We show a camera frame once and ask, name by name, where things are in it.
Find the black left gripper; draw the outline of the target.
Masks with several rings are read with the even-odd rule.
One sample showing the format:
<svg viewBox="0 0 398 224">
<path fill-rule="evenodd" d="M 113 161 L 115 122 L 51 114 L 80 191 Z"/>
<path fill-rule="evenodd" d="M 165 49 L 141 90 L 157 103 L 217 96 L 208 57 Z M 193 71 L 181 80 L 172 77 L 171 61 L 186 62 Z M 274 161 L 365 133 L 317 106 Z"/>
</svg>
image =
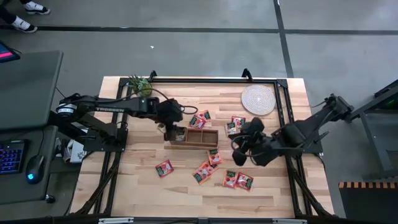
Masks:
<svg viewBox="0 0 398 224">
<path fill-rule="evenodd" d="M 165 125 L 164 141 L 174 141 L 177 125 L 183 119 L 183 113 L 177 100 L 174 98 L 165 100 L 156 106 L 155 122 Z"/>
</svg>

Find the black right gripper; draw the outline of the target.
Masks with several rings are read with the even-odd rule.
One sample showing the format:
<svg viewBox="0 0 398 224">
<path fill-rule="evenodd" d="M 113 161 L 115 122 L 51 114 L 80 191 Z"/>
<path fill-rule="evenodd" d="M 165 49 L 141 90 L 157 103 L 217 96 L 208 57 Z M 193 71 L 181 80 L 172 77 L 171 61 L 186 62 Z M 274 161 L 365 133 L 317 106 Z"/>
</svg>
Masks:
<svg viewBox="0 0 398 224">
<path fill-rule="evenodd" d="M 233 160 L 237 166 L 243 166 L 249 157 L 251 162 L 257 166 L 265 167 L 277 157 L 272 147 L 273 139 L 264 133 L 255 132 L 252 135 L 241 135 L 231 140 L 232 149 L 241 149 L 247 144 L 248 151 L 235 150 L 232 153 Z"/>
</svg>

